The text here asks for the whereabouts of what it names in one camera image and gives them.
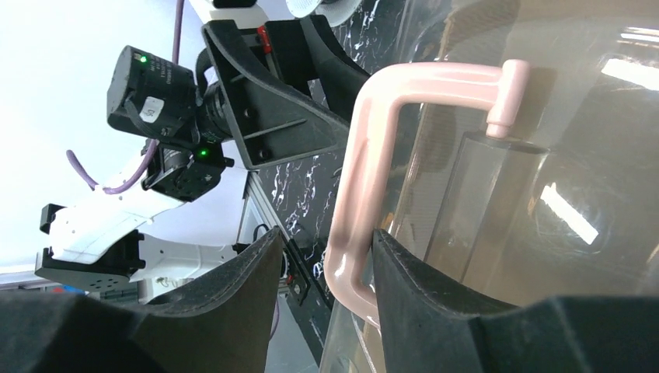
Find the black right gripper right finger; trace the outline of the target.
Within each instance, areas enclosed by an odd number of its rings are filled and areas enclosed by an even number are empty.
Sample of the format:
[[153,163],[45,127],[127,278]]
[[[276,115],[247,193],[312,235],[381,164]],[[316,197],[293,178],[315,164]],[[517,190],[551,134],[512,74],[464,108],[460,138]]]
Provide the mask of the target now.
[[658,300],[557,296],[524,307],[490,298],[377,230],[372,249],[389,372],[656,372]]

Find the beige translucent plastic toolbox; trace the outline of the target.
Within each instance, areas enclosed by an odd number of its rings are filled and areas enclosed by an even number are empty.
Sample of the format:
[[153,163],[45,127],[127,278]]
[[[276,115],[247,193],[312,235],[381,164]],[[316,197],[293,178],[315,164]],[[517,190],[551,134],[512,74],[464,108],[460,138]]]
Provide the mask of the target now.
[[485,296],[658,300],[658,3],[408,1],[361,90],[319,369],[389,372],[373,235]]

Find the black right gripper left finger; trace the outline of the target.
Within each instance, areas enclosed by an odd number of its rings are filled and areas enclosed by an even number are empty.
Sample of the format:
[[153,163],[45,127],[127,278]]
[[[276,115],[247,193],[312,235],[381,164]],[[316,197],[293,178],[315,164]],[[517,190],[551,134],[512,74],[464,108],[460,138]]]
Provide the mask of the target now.
[[85,295],[1,294],[3,372],[262,372],[281,270],[273,246],[145,305]]

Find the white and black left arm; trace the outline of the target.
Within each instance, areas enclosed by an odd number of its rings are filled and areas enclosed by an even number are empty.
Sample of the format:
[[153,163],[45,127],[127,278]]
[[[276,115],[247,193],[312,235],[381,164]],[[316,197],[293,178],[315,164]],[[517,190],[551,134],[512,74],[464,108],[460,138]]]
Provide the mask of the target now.
[[149,268],[139,228],[214,189],[234,165],[250,171],[342,149],[368,73],[324,16],[240,29],[211,20],[194,69],[126,46],[106,93],[111,128],[146,143],[118,186],[89,182],[71,207],[47,204],[47,246],[35,273],[83,291],[109,291]]

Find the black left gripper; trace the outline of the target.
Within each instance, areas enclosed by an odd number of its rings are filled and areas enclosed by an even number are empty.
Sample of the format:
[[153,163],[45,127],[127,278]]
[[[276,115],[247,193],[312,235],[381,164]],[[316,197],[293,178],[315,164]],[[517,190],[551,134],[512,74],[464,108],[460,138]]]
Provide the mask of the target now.
[[261,169],[345,147],[354,103],[368,73],[336,39],[324,16],[268,21],[241,30],[212,20],[199,81],[200,135],[233,140],[243,164]]

